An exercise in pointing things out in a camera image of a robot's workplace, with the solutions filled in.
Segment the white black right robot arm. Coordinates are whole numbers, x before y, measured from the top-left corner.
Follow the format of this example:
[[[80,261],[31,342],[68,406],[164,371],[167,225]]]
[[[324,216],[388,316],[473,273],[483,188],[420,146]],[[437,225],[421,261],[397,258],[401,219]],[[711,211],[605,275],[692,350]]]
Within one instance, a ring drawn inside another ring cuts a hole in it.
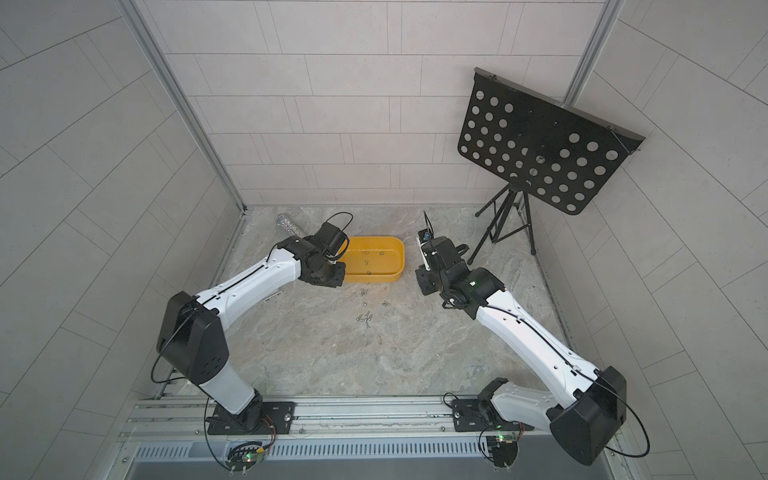
[[[500,337],[539,377],[545,390],[501,379],[478,399],[493,426],[521,422],[549,432],[582,465],[591,465],[627,417],[627,382],[615,368],[599,369],[536,321],[503,282],[485,268],[472,270],[445,236],[418,234],[423,264],[416,271],[423,295],[437,293],[446,309],[461,310]]]

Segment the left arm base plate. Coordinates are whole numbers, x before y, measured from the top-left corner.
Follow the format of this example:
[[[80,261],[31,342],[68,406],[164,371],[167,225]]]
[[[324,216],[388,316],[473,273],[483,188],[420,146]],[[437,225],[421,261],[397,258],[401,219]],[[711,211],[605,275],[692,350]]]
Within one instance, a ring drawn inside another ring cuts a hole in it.
[[[217,405],[205,419],[208,435],[285,435],[290,432],[295,402],[262,402],[258,407],[248,406],[240,414],[232,414]]]

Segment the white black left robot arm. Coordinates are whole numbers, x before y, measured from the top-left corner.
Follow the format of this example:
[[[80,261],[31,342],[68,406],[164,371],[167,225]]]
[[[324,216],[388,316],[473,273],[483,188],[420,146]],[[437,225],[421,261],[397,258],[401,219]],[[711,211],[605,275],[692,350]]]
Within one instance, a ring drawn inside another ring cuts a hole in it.
[[[251,267],[197,294],[181,291],[168,301],[156,350],[184,379],[233,416],[255,415],[263,397],[230,360],[227,330],[281,287],[295,281],[336,288],[343,284],[343,232],[291,236]]]

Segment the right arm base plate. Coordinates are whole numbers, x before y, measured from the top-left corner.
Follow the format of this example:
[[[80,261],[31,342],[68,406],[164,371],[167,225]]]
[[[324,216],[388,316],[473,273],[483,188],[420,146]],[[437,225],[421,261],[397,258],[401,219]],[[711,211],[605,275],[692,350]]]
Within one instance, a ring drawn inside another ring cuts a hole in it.
[[[480,432],[484,428],[492,428],[502,431],[528,432],[534,431],[533,426],[519,421],[503,420],[496,413],[490,403],[481,401],[477,398],[459,398],[453,397],[450,402],[444,400],[443,403],[450,407],[454,430],[456,432]]]

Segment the yellow plastic storage box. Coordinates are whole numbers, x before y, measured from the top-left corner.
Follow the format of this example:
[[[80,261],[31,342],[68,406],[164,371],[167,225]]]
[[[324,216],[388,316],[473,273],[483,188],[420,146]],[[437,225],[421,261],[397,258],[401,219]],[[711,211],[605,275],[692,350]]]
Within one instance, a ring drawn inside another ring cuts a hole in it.
[[[345,264],[345,284],[391,283],[405,268],[405,247],[392,236],[351,237],[340,261]]]

